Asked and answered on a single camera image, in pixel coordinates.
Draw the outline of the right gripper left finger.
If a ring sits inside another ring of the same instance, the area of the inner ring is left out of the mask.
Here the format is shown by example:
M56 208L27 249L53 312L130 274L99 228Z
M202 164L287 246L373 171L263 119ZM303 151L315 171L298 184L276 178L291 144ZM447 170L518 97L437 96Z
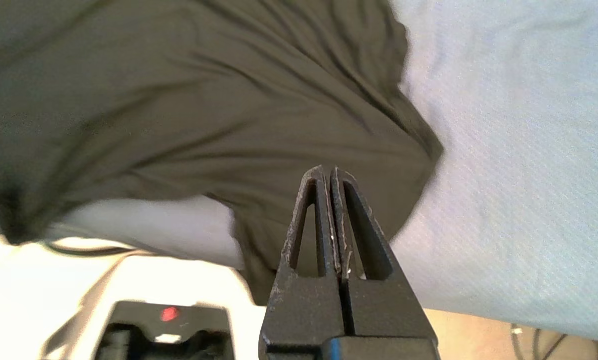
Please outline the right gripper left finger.
M338 167L326 174L319 165L301 179L258 338L261 360L320 360L323 344L347 331L342 293L350 273L350 246L341 174ZM315 212L315 277L297 271L308 207Z

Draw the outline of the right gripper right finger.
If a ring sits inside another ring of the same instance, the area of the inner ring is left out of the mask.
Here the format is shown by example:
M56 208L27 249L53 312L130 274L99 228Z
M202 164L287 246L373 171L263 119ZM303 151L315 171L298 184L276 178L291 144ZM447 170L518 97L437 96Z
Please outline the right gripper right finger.
M438 338L353 175L331 173L344 334L332 360L437 360Z

